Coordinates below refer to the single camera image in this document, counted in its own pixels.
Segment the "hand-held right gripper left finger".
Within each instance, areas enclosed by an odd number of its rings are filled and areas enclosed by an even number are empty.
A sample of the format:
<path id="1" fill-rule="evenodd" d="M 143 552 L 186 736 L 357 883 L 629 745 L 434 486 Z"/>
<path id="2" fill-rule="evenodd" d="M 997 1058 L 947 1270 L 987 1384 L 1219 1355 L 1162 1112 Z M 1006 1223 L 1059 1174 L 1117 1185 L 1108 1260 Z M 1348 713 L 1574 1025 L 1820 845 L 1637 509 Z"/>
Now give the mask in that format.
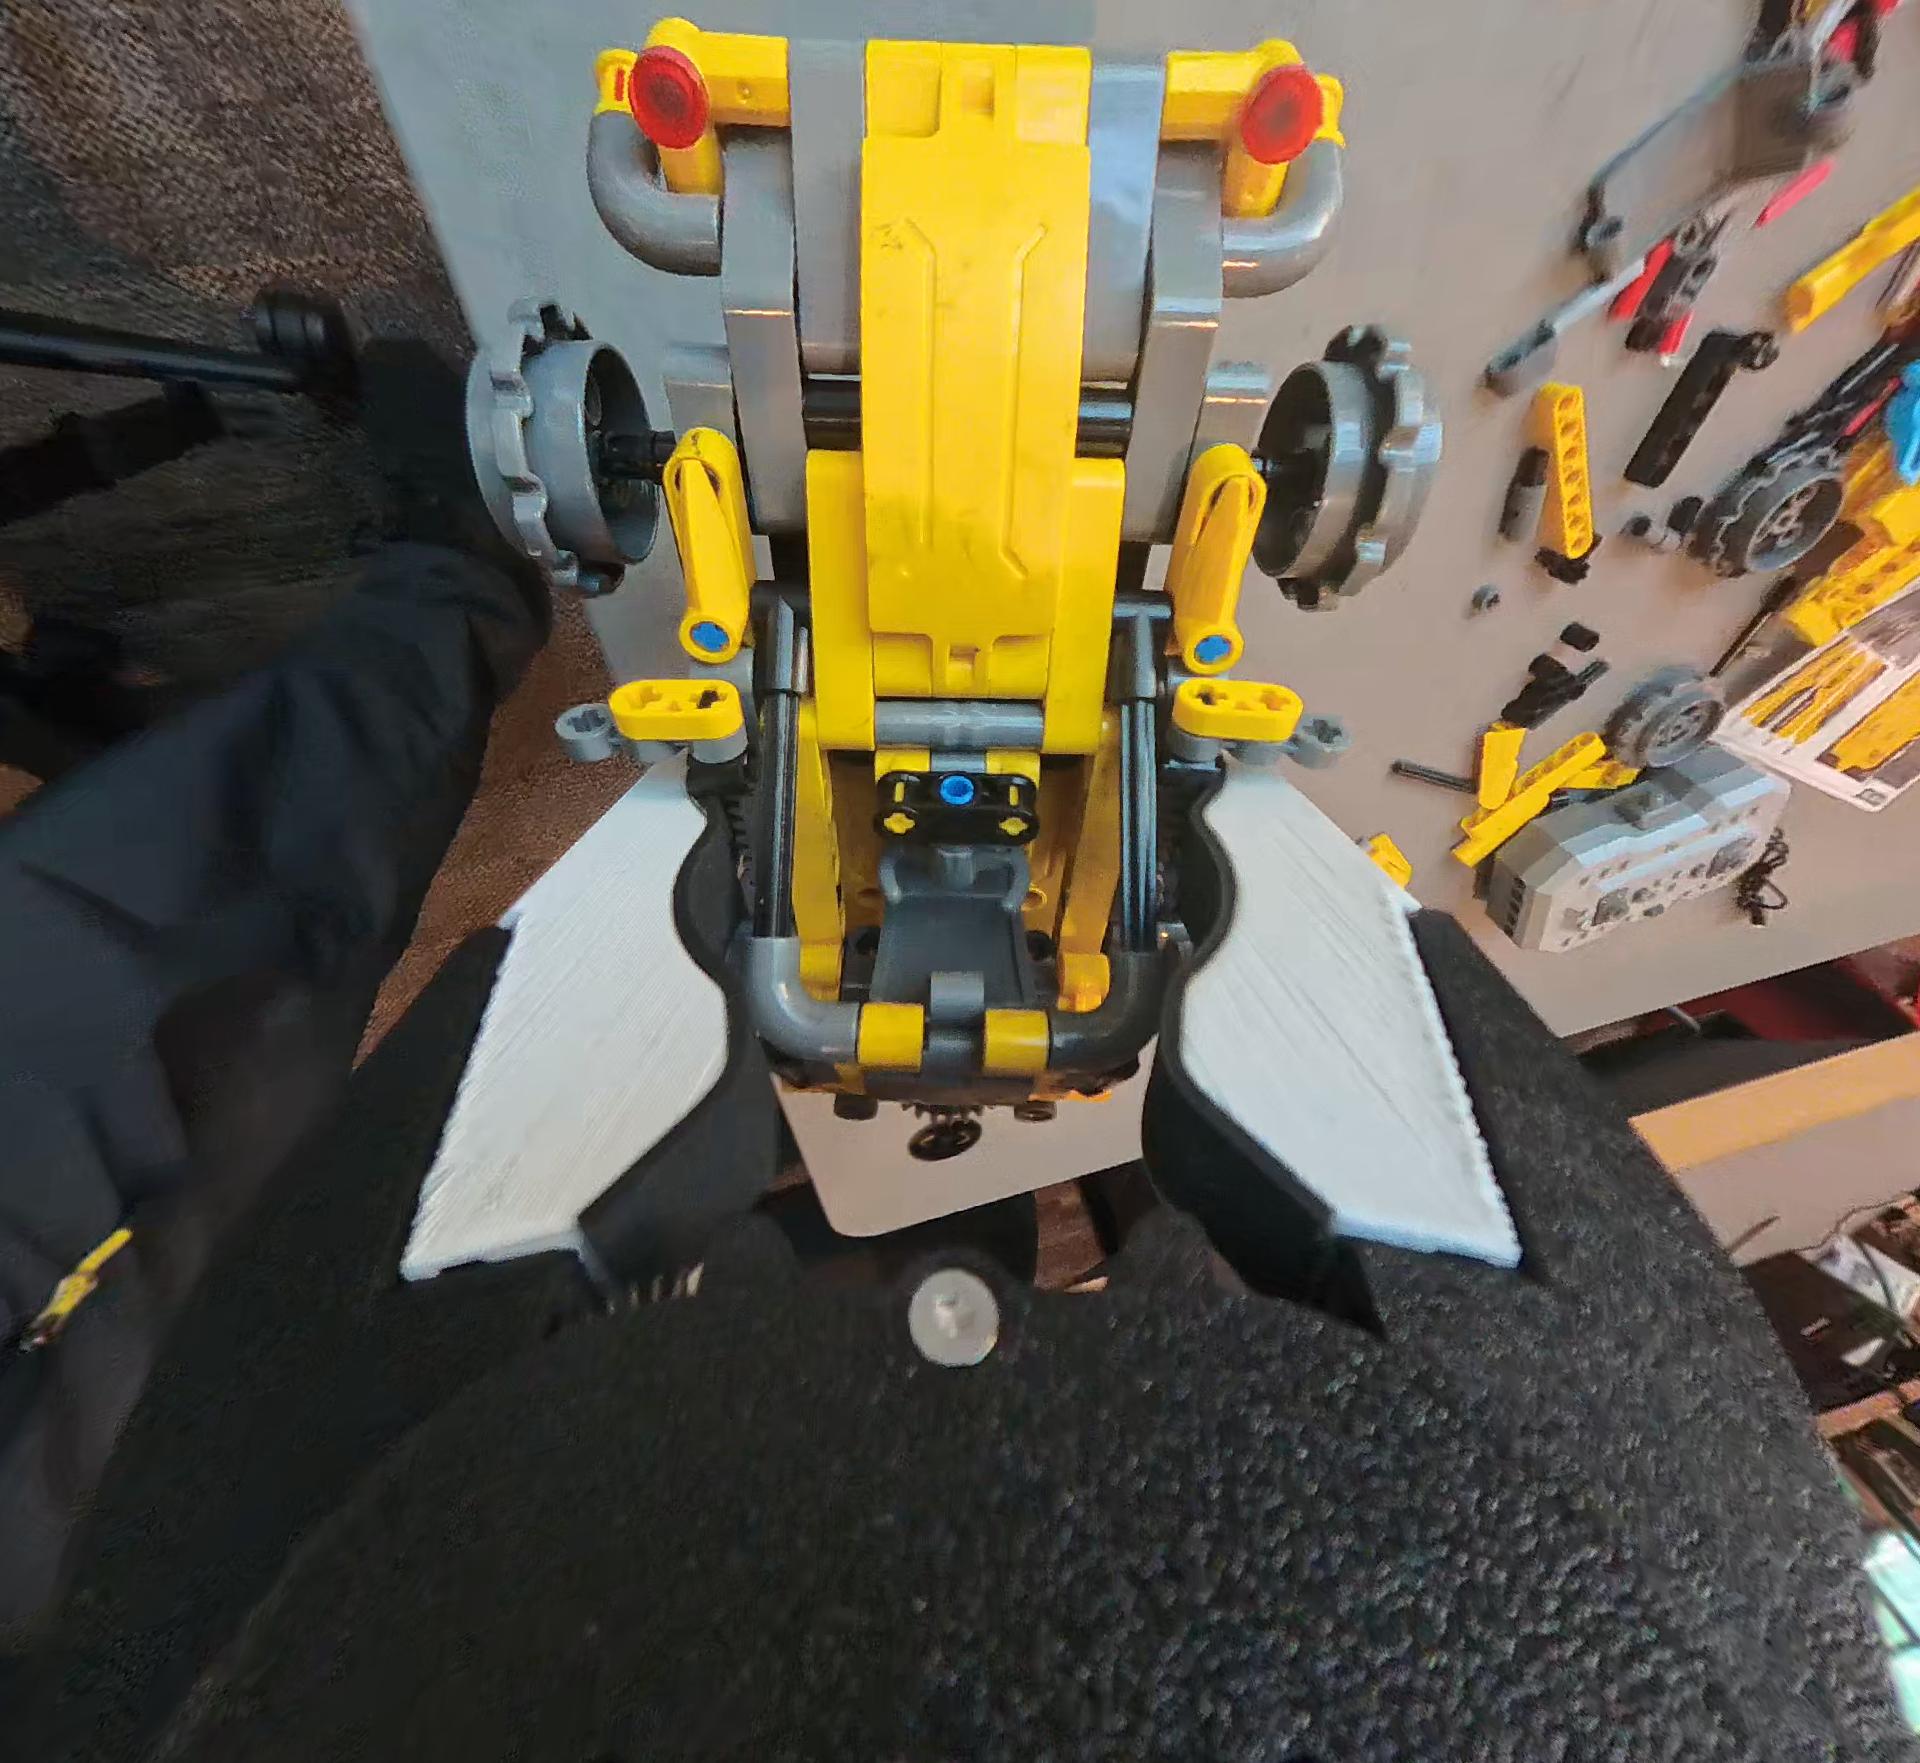
<path id="1" fill-rule="evenodd" d="M 766 1186 L 777 1108 L 674 915 L 710 827 L 688 775 L 632 780 L 499 917 L 403 1279 L 566 1254 L 597 1284 L 662 1284 Z"/>

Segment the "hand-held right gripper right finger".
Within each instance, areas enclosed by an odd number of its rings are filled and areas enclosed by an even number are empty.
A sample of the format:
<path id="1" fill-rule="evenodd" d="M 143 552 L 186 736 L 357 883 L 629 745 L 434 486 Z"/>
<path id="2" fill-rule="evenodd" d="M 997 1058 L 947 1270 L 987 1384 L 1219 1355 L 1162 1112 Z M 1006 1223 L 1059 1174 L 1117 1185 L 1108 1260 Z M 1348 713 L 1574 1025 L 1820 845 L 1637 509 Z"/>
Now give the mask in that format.
<path id="1" fill-rule="evenodd" d="M 1331 1276 L 1353 1244 L 1516 1269 L 1403 886 L 1280 770 L 1219 775 L 1180 883 L 1194 950 L 1143 1110 L 1162 1194 L 1239 1276 Z"/>

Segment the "yellow toy brick vehicle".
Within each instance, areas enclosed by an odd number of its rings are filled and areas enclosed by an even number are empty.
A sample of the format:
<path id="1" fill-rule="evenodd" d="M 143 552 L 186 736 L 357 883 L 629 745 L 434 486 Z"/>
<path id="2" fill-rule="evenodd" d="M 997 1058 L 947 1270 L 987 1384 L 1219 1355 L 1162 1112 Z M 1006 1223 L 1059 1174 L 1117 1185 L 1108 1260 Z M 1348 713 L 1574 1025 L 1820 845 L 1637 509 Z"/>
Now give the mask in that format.
<path id="1" fill-rule="evenodd" d="M 467 376 L 491 518 L 608 598 L 671 537 L 686 669 L 573 705 L 577 761 L 683 759 L 728 852 L 718 945 L 775 1077 L 906 1156 L 1128 1079 L 1182 938 L 1180 819 L 1223 757 L 1342 752 L 1248 682 L 1248 568 L 1317 607 L 1403 554 L 1442 424 L 1409 347 L 1283 382 L 1215 358 L 1347 204 L 1343 83 L 1291 42 L 1143 62 L 655 22 L 594 64 L 589 194 L 713 278 L 660 430 L 524 300 Z"/>

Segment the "grey toy battery box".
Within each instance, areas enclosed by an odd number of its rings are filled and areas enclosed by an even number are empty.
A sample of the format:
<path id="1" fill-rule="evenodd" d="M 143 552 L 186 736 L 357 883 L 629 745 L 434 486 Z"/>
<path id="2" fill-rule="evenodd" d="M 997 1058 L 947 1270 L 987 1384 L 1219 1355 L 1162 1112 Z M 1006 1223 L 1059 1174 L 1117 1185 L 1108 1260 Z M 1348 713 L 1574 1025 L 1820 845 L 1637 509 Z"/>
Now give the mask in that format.
<path id="1" fill-rule="evenodd" d="M 1781 825 L 1788 784 L 1708 744 L 1503 840 L 1479 898 L 1524 950 L 1568 951 L 1734 886 Z"/>

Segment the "pale wooden table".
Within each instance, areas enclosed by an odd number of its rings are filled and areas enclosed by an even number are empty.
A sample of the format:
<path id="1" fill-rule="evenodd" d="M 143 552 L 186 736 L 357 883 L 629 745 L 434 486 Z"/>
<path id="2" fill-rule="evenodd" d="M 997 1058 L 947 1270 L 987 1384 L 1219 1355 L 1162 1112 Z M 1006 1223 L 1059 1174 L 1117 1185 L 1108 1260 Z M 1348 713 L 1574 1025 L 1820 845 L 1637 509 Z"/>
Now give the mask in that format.
<path id="1" fill-rule="evenodd" d="M 1812 1249 L 1916 1192 L 1917 1037 L 1806 1061 L 1634 1118 L 1723 1249 Z"/>

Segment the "small grey toy wheel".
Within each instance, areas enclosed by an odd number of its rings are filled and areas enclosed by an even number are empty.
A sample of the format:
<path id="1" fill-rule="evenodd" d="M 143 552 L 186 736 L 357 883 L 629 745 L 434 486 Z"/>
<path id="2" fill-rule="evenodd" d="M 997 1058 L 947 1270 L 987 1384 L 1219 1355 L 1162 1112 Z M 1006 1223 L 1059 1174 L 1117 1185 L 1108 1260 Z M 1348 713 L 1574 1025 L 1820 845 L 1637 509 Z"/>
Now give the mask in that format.
<path id="1" fill-rule="evenodd" d="M 1668 665 L 1628 691 L 1601 731 L 1608 757 L 1624 768 L 1668 768 L 1713 739 L 1724 692 L 1704 671 Z"/>

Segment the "yellow zipper pull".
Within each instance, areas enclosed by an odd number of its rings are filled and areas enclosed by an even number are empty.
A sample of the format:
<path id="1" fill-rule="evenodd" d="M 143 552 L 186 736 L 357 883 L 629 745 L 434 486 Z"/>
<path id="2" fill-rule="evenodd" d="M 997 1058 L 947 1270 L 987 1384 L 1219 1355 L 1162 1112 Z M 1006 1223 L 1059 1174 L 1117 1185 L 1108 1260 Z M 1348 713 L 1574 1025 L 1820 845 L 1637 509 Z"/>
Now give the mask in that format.
<path id="1" fill-rule="evenodd" d="M 129 1247 L 131 1239 L 133 1226 L 120 1225 L 89 1249 L 84 1257 L 52 1284 L 41 1308 L 21 1326 L 16 1350 L 31 1355 L 58 1341 L 79 1307 L 99 1287 L 105 1267 Z"/>

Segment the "scattered toy brick parts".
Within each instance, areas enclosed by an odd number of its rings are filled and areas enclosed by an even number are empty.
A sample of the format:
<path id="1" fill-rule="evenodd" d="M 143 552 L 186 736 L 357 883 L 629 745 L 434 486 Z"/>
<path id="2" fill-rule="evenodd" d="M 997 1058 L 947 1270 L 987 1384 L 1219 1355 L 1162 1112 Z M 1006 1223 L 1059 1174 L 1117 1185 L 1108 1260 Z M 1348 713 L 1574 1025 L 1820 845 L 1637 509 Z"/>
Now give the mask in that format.
<path id="1" fill-rule="evenodd" d="M 1868 29 L 1865 81 L 1871 81 L 1879 62 L 1884 31 L 1906 0 Z M 1753 52 L 1764 32 L 1784 26 L 1784 0 L 1760 0 L 1756 31 L 1747 52 Z M 1621 481 L 1646 492 L 1661 492 L 1683 465 L 1726 387 L 1743 375 L 1768 372 L 1784 342 L 1806 335 L 1818 320 L 1835 311 L 1860 285 L 1886 275 L 1877 300 L 1877 335 L 1863 358 L 1891 331 L 1916 331 L 1916 238 L 1917 192 L 1905 191 L 1881 211 L 1868 214 L 1845 241 L 1823 259 L 1804 267 L 1775 299 L 1771 320 L 1752 329 L 1704 329 L 1690 341 L 1691 310 L 1699 295 L 1713 278 L 1730 245 L 1784 218 L 1830 173 L 1833 159 L 1808 165 L 1795 176 L 1775 178 L 1735 192 L 1701 211 L 1683 228 L 1658 238 L 1643 257 L 1628 263 L 1624 275 L 1592 281 L 1544 314 L 1528 335 L 1506 346 L 1488 360 L 1482 382 L 1496 393 L 1528 393 L 1528 417 L 1516 470 L 1500 504 L 1499 532 L 1509 542 L 1528 540 L 1536 566 L 1551 580 L 1578 585 L 1601 547 L 1597 522 L 1597 484 L 1588 439 L 1588 409 L 1578 386 L 1549 381 L 1554 352 L 1572 326 L 1605 314 L 1622 326 L 1622 347 L 1634 355 L 1655 355 L 1672 362 L 1685 347 L 1685 360 L 1665 400 L 1652 413 L 1634 450 L 1621 465 Z M 1806 409 L 1839 375 L 1816 396 L 1791 411 L 1758 452 L 1771 444 L 1786 421 Z M 1702 507 L 1734 474 L 1758 452 L 1747 454 L 1735 470 L 1723 475 L 1702 496 L 1675 497 L 1668 504 L 1652 502 L 1624 518 L 1619 535 L 1655 554 L 1688 555 L 1715 576 L 1691 554 L 1691 522 Z M 1764 594 L 1753 616 L 1741 626 L 1715 658 L 1709 677 L 1724 692 L 1724 713 L 1732 705 L 1753 692 L 1771 675 L 1784 671 L 1813 646 L 1801 644 L 1784 625 L 1762 621 L 1767 594 L 1773 588 L 1767 576 L 1715 576 L 1724 580 L 1760 578 Z M 1489 723 L 1476 745 L 1476 808 L 1459 823 L 1453 858 L 1475 875 L 1476 898 L 1483 863 L 1516 830 L 1536 814 L 1584 802 L 1592 791 L 1617 791 L 1648 770 L 1624 768 L 1610 759 L 1601 731 L 1584 732 L 1531 768 L 1522 768 L 1528 732 L 1540 729 L 1603 679 L 1608 667 L 1597 658 L 1598 636 L 1572 625 L 1560 643 L 1536 655 L 1524 675 L 1524 683 Z M 1758 862 L 1739 876 L 1730 893 L 1739 912 L 1752 926 L 1764 926 L 1784 910 L 1781 875 L 1788 857 L 1784 817 Z"/>

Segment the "toy instruction booklet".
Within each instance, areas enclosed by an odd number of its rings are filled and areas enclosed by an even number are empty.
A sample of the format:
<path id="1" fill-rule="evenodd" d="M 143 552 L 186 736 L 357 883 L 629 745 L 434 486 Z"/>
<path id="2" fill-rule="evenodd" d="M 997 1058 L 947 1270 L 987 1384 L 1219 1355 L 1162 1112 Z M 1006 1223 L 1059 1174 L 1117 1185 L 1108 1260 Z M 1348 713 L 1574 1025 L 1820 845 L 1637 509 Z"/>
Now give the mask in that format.
<path id="1" fill-rule="evenodd" d="M 1865 812 L 1917 782 L 1917 588 L 1726 709 L 1715 745 Z"/>

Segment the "partly built toy chassis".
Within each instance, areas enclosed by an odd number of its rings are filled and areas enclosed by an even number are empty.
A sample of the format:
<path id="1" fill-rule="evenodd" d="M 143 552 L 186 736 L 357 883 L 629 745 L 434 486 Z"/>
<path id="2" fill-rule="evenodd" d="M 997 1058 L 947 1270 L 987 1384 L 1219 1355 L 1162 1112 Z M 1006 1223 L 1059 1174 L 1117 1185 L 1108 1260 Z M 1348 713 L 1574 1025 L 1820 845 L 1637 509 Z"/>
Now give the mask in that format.
<path id="1" fill-rule="evenodd" d="M 1767 576 L 1762 621 L 1827 644 L 1916 585 L 1917 347 L 1891 331 L 1699 509 L 1715 576 Z"/>

